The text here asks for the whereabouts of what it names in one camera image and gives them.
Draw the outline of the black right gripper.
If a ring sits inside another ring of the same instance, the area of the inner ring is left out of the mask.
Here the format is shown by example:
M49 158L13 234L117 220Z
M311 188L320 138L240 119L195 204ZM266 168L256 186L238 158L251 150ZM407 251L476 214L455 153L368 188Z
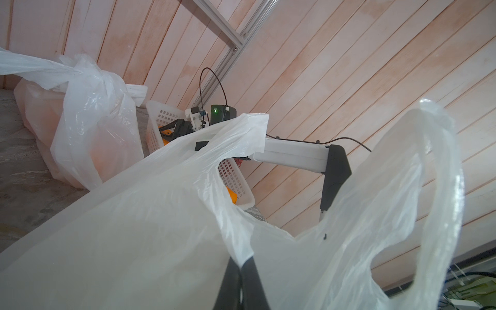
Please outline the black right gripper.
M210 125L229 121L237 117L234 107L224 105L212 105L207 112L203 107L193 107L184 111L183 116L173 122L158 128L159 132L170 129L170 137L173 140L205 129Z

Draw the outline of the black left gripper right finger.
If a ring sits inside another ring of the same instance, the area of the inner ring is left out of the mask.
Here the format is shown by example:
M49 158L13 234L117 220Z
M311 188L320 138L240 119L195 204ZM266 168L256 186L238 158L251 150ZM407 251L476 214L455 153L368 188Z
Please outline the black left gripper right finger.
M250 258L241 268L242 309L270 310L254 258Z

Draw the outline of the white printed plastic bag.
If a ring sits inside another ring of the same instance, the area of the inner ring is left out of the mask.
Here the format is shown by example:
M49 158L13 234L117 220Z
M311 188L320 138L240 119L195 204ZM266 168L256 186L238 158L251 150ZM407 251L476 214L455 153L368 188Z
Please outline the white printed plastic bag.
M148 88L127 84L86 54L58 61L1 51L1 73L55 179L93 190L144 157L136 110Z

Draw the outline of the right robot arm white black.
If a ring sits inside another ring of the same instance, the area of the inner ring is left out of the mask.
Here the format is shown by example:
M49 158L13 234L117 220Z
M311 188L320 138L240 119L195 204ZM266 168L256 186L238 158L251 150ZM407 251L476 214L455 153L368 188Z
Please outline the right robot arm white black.
M211 124L228 121L236 116L235 108L220 105L206 112L199 107L186 111L163 103L148 102L150 120L147 125L147 146L154 152L173 140L205 129ZM248 184L235 166L235 159L226 159L218 167L225 185L237 196L237 205L247 210L255 205L254 196ZM263 152L241 158L241 161L255 161L277 164L286 167L308 170L324 175L320 215L324 216L338 191L351 176L351 168L346 151L339 145L329 142L301 142L282 138L267 138Z

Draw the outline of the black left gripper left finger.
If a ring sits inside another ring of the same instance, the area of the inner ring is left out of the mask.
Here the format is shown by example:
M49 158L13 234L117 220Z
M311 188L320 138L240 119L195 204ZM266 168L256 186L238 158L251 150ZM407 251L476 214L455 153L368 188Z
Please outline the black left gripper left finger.
M242 275L236 262L228 262L213 310L242 309Z

